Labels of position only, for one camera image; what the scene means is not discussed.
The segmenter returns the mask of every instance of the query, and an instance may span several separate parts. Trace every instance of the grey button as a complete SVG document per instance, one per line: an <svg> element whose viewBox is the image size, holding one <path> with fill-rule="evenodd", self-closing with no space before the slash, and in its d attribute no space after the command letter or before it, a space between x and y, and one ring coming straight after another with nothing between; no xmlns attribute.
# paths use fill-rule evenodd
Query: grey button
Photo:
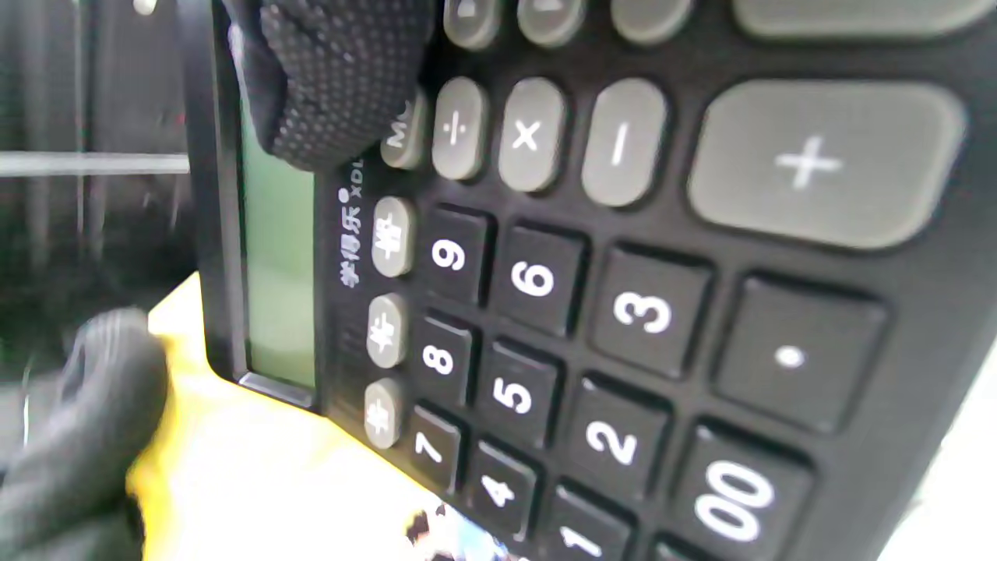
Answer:
<svg viewBox="0 0 997 561"><path fill-rule="evenodd" d="M613 0L616 31L639 45L670 39L682 29L692 11L692 0Z"/></svg>
<svg viewBox="0 0 997 561"><path fill-rule="evenodd" d="M402 435L402 411L405 395L402 386L391 378L382 378L364 391L364 430L375 448L387 450Z"/></svg>
<svg viewBox="0 0 997 561"><path fill-rule="evenodd" d="M587 0L519 0L519 29L541 47L559 47L578 31Z"/></svg>
<svg viewBox="0 0 997 561"><path fill-rule="evenodd" d="M886 248L930 219L965 128L935 86L748 82L707 111L689 197L718 224Z"/></svg>
<svg viewBox="0 0 997 561"><path fill-rule="evenodd" d="M498 148L498 174L525 193L550 184L560 158L564 96L543 78L527 78L512 88Z"/></svg>
<svg viewBox="0 0 997 561"><path fill-rule="evenodd" d="M447 0L443 30L457 45L471 51L487 47L499 32L501 0Z"/></svg>
<svg viewBox="0 0 997 561"><path fill-rule="evenodd" d="M481 86L463 77L444 85L437 99L433 166L441 176L462 180L478 172L485 142L488 100Z"/></svg>
<svg viewBox="0 0 997 561"><path fill-rule="evenodd" d="M409 311L401 296L390 293L371 300L367 315L367 353L382 368L398 365L408 347Z"/></svg>
<svg viewBox="0 0 997 561"><path fill-rule="evenodd" d="M412 170L423 160L429 103L422 88L405 102L405 111L391 124L391 134L381 141L381 159L392 168Z"/></svg>
<svg viewBox="0 0 997 561"><path fill-rule="evenodd" d="M404 199L385 197L374 207L371 261L378 273L393 279L412 268L416 211Z"/></svg>
<svg viewBox="0 0 997 561"><path fill-rule="evenodd" d="M992 12L997 0L736 0L749 33L771 38L934 37Z"/></svg>
<svg viewBox="0 0 997 561"><path fill-rule="evenodd" d="M640 78L599 94L581 168L581 185L592 201L623 207L650 190L666 116L665 97Z"/></svg>

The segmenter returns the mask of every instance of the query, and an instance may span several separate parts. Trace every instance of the yellow surface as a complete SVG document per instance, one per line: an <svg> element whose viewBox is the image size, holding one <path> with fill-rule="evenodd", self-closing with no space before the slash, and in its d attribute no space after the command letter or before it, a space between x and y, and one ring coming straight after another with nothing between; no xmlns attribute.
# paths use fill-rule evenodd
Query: yellow surface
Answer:
<svg viewBox="0 0 997 561"><path fill-rule="evenodd" d="M170 395L129 477L148 561L404 560L414 510L438 500L330 421L211 372L197 275L150 314Z"/></svg>

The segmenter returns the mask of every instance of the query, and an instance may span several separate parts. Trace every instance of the calculator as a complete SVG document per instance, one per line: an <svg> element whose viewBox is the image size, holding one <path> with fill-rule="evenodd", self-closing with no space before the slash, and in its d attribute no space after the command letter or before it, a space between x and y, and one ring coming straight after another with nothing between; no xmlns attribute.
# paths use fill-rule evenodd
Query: calculator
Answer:
<svg viewBox="0 0 997 561"><path fill-rule="evenodd" d="M211 364L534 561L873 560L997 334L995 4L442 2L380 146L308 180L314 383L247 359L198 8Z"/></svg>

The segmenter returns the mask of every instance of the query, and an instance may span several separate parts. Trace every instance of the glove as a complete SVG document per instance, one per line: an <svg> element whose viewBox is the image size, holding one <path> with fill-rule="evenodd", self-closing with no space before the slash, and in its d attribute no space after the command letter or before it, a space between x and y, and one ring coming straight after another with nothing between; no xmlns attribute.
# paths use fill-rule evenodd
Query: glove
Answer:
<svg viewBox="0 0 997 561"><path fill-rule="evenodd" d="M100 315L77 334L48 421L0 485L0 560L142 559L125 477L166 406L166 355L144 313ZM4 415L21 411L0 411Z"/></svg>
<svg viewBox="0 0 997 561"><path fill-rule="evenodd" d="M434 0L222 0L265 152L316 172L380 141L416 91Z"/></svg>

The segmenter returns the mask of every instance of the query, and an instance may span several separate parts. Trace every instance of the gloved hand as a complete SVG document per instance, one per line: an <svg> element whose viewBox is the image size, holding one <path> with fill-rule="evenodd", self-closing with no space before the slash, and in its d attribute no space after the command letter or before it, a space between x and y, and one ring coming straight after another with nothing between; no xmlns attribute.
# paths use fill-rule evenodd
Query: gloved hand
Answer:
<svg viewBox="0 0 997 561"><path fill-rule="evenodd" d="M306 171L380 141L416 91L435 0L222 0L256 140Z"/></svg>
<svg viewBox="0 0 997 561"><path fill-rule="evenodd" d="M166 406L166 355L144 313L100 315L77 334L58 404L0 485L0 560L142 559L126 474ZM0 422L21 411L0 411Z"/></svg>

